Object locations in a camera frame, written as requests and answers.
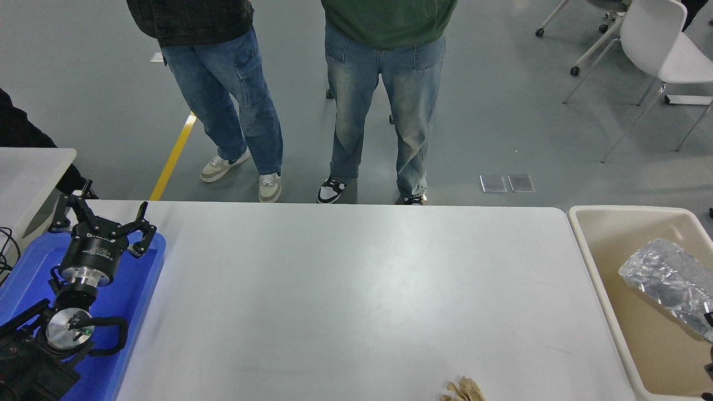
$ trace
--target silver disc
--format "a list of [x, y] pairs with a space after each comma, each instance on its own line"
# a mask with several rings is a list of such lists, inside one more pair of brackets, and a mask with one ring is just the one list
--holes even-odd
[[47, 325], [47, 342], [58, 350], [70, 350], [89, 340], [94, 333], [94, 326], [71, 330], [68, 328], [77, 318], [91, 318], [91, 315], [79, 308], [67, 308], [57, 312]]

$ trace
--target crumpled paper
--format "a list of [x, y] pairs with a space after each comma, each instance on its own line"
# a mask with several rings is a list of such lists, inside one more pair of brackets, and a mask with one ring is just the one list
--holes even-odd
[[440, 401], [485, 401], [483, 392], [478, 387], [473, 379], [468, 379], [467, 377], [462, 377], [458, 381], [460, 387], [456, 387], [453, 382], [448, 382], [448, 389], [456, 393], [456, 398], [454, 399], [450, 395], [442, 395]]

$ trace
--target shoelace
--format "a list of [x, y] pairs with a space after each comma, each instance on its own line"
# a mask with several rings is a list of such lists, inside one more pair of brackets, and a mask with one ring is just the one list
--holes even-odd
[[332, 189], [338, 188], [341, 184], [342, 183], [340, 183], [339, 181], [337, 181], [333, 178], [327, 179], [327, 186], [331, 187]]
[[275, 184], [275, 175], [268, 174], [266, 176], [260, 177], [260, 185], [262, 186], [273, 186]]
[[225, 160], [224, 158], [222, 158], [218, 155], [215, 155], [213, 160], [210, 161], [210, 165], [213, 167], [218, 167], [224, 160]]

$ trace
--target chair leg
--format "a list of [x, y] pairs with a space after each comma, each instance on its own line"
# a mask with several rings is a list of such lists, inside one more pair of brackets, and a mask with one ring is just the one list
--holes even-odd
[[581, 66], [581, 64], [584, 63], [584, 61], [585, 61], [586, 59], [590, 58], [590, 56], [592, 56], [592, 54], [593, 54], [598, 48], [600, 48], [600, 46], [602, 46], [607, 40], [609, 40], [609, 38], [610, 38], [613, 34], [617, 33], [617, 32], [619, 31], [619, 28], [622, 26], [622, 23], [624, 22], [624, 17], [625, 17], [625, 16], [626, 16], [626, 14], [624, 14], [623, 16], [620, 16], [619, 18], [617, 18], [617, 21], [614, 23], [614, 25], [611, 26], [611, 27], [602, 35], [602, 37], [600, 37], [596, 42], [594, 42], [594, 44], [592, 45], [592, 47], [590, 47], [590, 48], [579, 58], [579, 60], [577, 60], [577, 62], [575, 62], [575, 65], [574, 65], [574, 66], [575, 66], [575, 67]]
[[579, 81], [579, 83], [577, 84], [577, 86], [575, 86], [575, 88], [572, 89], [572, 92], [570, 93], [570, 95], [567, 96], [567, 98], [566, 98], [562, 103], [567, 104], [567, 101], [570, 100], [570, 98], [572, 97], [573, 94], [575, 94], [575, 91], [577, 91], [577, 88], [579, 88], [580, 85], [582, 85], [582, 82], [584, 82], [584, 80], [587, 79], [587, 77], [589, 76], [589, 74], [591, 74], [592, 71], [594, 71], [594, 68], [595, 68], [595, 67], [599, 64], [599, 62], [602, 60], [602, 57], [609, 51], [609, 49], [612, 48], [612, 45], [614, 44], [614, 42], [619, 42], [619, 41], [621, 41], [621, 39], [616, 38], [616, 39], [614, 39], [613, 41], [609, 42], [609, 44], [608, 44], [607, 47], [604, 49], [604, 51], [599, 55], [599, 57], [597, 57], [596, 60], [594, 60], [594, 64], [592, 64], [592, 68], [590, 68], [589, 71], [587, 71], [587, 73], [584, 74], [584, 76], [582, 77], [582, 79], [580, 79], [580, 81]]
[[644, 94], [641, 95], [641, 99], [639, 99], [639, 101], [636, 102], [636, 105], [637, 105], [637, 106], [641, 106], [641, 103], [644, 102], [644, 99], [646, 98], [646, 95], [648, 95], [649, 92], [651, 91], [651, 88], [654, 87], [654, 83], [656, 83], [656, 77], [652, 77], [652, 78], [651, 78], [651, 81], [650, 81], [649, 84], [646, 86], [646, 92], [644, 92]]
[[693, 127], [691, 127], [691, 129], [688, 131], [688, 133], [686, 134], [686, 136], [683, 138], [683, 141], [681, 141], [681, 143], [679, 143], [678, 148], [676, 148], [676, 152], [678, 152], [678, 151], [681, 150], [681, 146], [683, 146], [683, 143], [688, 139], [688, 137], [691, 135], [691, 132], [693, 132], [693, 130], [694, 130], [694, 129], [696, 128], [696, 126], [698, 125], [698, 123], [700, 123], [701, 120], [702, 120], [702, 119], [706, 116], [706, 114], [710, 111], [710, 109], [711, 109], [712, 106], [713, 106], [713, 101], [708, 105], [708, 107], [707, 107], [706, 110], [703, 112], [703, 114], [701, 114], [701, 116], [696, 120], [696, 122], [693, 124]]
[[557, 14], [560, 12], [560, 10], [562, 9], [562, 7], [564, 7], [565, 4], [567, 4], [567, 3], [569, 3], [569, 2], [570, 2], [570, 0], [563, 0], [563, 1], [560, 3], [560, 5], [557, 6], [557, 8], [555, 9], [555, 11], [552, 11], [552, 14], [550, 14], [550, 16], [547, 17], [547, 19], [545, 20], [545, 22], [542, 23], [542, 25], [540, 26], [540, 29], [544, 29], [544, 28], [550, 23], [550, 21], [552, 21], [552, 19], [555, 18], [555, 15], [557, 15]]
[[651, 103], [649, 103], [649, 105], [646, 107], [646, 109], [644, 111], [642, 111], [641, 114], [639, 114], [639, 116], [636, 118], [636, 120], [634, 120], [634, 122], [629, 126], [629, 128], [619, 137], [619, 139], [617, 139], [616, 142], [614, 142], [614, 144], [612, 145], [611, 148], [609, 148], [607, 153], [604, 153], [604, 156], [602, 157], [602, 163], [604, 163], [607, 160], [607, 156], [609, 156], [609, 153], [612, 153], [612, 151], [614, 150], [614, 148], [617, 147], [619, 142], [621, 142], [622, 139], [624, 139], [624, 137], [626, 135], [628, 135], [629, 132], [631, 132], [631, 129], [634, 128], [636, 123], [639, 122], [639, 120], [644, 116], [644, 114], [646, 114], [646, 112], [649, 111], [649, 109], [654, 106], [654, 104], [659, 100], [659, 97], [661, 97], [662, 93], [664, 93], [665, 90], [666, 90], [666, 83], [662, 82], [661, 88], [659, 89], [659, 93], [656, 96], [656, 98], [654, 100], [652, 100]]

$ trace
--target black and white sneaker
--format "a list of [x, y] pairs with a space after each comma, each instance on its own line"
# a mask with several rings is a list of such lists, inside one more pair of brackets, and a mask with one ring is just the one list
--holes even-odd
[[428, 205], [426, 201], [426, 194], [422, 193], [421, 195], [404, 198], [404, 205]]
[[345, 185], [337, 181], [334, 177], [329, 177], [319, 188], [317, 194], [318, 203], [334, 203], [342, 195]]

